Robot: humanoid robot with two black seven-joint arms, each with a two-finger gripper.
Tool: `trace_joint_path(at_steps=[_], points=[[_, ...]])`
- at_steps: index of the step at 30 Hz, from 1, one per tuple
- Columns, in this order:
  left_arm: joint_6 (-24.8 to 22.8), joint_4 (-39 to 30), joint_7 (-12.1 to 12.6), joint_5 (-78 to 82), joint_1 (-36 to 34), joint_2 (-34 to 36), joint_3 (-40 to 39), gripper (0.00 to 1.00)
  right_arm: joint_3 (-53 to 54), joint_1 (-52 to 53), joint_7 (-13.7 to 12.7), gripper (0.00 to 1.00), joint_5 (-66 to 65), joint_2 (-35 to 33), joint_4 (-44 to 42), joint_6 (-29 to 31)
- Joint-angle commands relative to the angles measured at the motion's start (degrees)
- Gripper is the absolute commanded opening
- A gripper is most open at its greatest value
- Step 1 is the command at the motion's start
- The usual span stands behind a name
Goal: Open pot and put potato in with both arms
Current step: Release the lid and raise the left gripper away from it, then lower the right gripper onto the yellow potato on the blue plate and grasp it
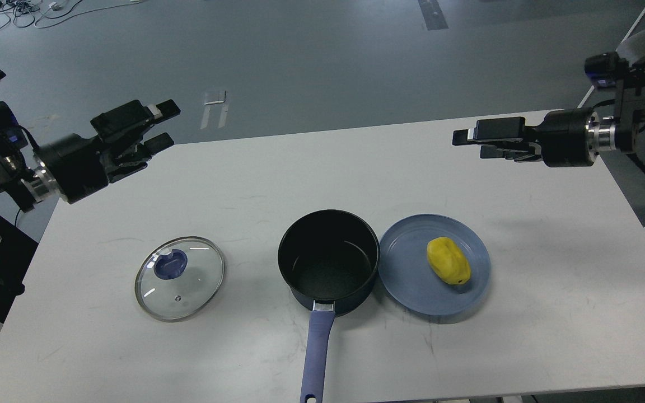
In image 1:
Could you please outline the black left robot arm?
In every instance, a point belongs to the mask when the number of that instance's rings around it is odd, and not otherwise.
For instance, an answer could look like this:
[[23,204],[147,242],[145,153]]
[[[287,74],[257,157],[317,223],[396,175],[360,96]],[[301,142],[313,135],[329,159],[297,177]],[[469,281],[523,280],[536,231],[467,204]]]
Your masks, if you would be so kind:
[[142,171],[174,145],[168,133],[149,140],[144,135],[180,113],[173,100],[152,105],[131,100],[92,118],[91,138],[70,134],[39,145],[0,101],[0,194],[8,194],[23,212],[51,196],[76,203]]

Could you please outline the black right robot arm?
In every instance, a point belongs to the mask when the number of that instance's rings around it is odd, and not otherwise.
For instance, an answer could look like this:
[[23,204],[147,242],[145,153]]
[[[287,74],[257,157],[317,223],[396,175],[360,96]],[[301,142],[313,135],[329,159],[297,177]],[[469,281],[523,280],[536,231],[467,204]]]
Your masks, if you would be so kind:
[[645,175],[637,156],[637,138],[645,130],[645,56],[630,63],[618,53],[597,54],[586,59],[584,70],[595,90],[610,90],[614,97],[548,112],[536,126],[520,116],[478,120],[453,132],[451,144],[480,146],[483,159],[548,167],[589,167],[599,153],[620,152]]

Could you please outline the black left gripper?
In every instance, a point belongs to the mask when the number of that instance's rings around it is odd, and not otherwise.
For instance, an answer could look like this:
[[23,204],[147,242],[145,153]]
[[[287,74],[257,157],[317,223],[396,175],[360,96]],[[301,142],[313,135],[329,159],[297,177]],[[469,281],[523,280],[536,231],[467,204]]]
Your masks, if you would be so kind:
[[174,145],[168,133],[143,143],[143,134],[181,114],[173,99],[144,104],[140,115],[98,115],[91,120],[92,138],[70,134],[34,151],[40,172],[54,181],[59,195],[74,204],[147,167],[151,156]]

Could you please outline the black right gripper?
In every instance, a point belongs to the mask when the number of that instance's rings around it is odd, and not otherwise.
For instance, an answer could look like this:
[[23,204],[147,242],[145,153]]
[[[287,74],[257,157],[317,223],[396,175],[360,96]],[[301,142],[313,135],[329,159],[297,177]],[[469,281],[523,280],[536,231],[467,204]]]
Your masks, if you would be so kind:
[[[588,131],[597,118],[593,108],[573,108],[548,112],[535,126],[527,125],[523,117],[481,119],[472,128],[455,130],[452,145],[482,145],[481,159],[543,162],[548,167],[589,167],[593,166],[596,154],[590,146]],[[530,144],[529,156],[518,156],[515,149],[494,145],[521,141]]]

